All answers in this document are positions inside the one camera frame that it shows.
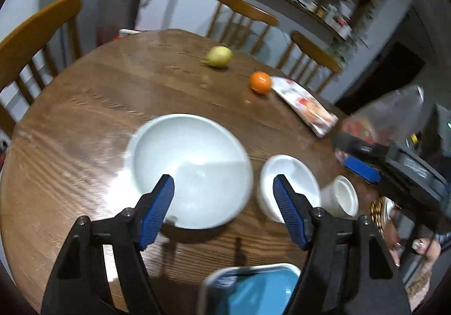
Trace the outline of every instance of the white cup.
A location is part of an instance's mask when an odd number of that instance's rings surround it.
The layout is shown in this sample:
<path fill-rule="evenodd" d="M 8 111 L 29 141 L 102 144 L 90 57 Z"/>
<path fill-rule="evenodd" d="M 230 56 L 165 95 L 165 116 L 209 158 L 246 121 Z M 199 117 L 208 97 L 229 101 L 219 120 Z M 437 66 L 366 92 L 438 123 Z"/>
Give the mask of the white cup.
<path fill-rule="evenodd" d="M 338 218 L 357 215 L 359 200 L 351 182 L 344 176 L 338 175 L 333 182 L 321 190 L 321 207 Z"/>

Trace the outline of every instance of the round wooden table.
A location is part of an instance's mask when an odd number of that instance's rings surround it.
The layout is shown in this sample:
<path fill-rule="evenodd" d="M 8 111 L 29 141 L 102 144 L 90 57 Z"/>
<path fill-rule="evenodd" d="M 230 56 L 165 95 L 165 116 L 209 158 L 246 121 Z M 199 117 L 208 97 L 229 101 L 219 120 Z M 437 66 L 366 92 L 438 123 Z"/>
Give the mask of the round wooden table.
<path fill-rule="evenodd" d="M 110 42 L 64 70 L 17 124 L 2 177 L 0 227 L 15 283 L 37 311 L 75 219 L 112 217 L 135 205 L 127 196 L 123 152 L 133 133 L 159 115 L 197 114 L 220 123 L 244 145 L 254 171 L 253 196 L 234 220 L 202 231 L 163 226 L 143 253 L 168 315 L 194 314 L 200 283 L 217 269 L 280 262 L 302 267 L 305 253 L 256 203 L 269 157 L 298 158 L 320 187 L 347 176 L 359 212 L 369 214 L 377 193 L 337 162 L 330 139 L 318 139 L 277 95 L 249 90 L 253 72 L 282 73 L 240 52 L 226 70 L 203 66 L 215 45 L 183 30 Z M 114 303 L 125 310 L 112 250 L 105 250 L 105 263 Z"/>

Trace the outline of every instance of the dark doorway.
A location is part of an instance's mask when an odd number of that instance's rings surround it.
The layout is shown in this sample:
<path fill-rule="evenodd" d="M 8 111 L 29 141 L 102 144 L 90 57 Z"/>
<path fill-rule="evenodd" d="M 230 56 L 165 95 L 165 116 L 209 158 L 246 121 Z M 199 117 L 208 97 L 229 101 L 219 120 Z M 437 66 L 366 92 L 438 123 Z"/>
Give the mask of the dark doorway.
<path fill-rule="evenodd" d="M 424 66 L 418 55 L 396 42 L 368 79 L 354 93 L 339 99 L 336 106 L 352 114 L 382 95 L 411 83 Z"/>

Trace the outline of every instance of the food package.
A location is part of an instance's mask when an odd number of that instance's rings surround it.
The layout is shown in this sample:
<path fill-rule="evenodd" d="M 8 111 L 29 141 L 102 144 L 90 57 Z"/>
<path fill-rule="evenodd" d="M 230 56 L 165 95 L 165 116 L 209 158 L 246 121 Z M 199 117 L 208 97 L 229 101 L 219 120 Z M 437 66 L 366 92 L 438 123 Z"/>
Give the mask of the food package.
<path fill-rule="evenodd" d="M 271 77 L 272 89 L 312 128 L 317 137 L 324 137 L 338 118 L 329 113 L 305 88 L 283 77 Z"/>

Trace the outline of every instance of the plastic bag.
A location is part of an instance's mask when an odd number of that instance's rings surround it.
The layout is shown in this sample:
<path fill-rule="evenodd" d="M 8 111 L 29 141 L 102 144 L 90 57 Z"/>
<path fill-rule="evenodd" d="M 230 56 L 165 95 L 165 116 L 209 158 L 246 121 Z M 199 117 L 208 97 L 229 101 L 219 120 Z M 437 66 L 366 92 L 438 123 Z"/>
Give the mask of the plastic bag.
<path fill-rule="evenodd" d="M 324 137 L 337 124 L 336 115 L 329 113 L 305 88 L 283 77 L 271 77 L 272 89 L 284 99 L 317 137 Z"/>
<path fill-rule="evenodd" d="M 393 91 L 345 119 L 342 130 L 368 143 L 404 143 L 417 131 L 423 101 L 419 86 Z"/>

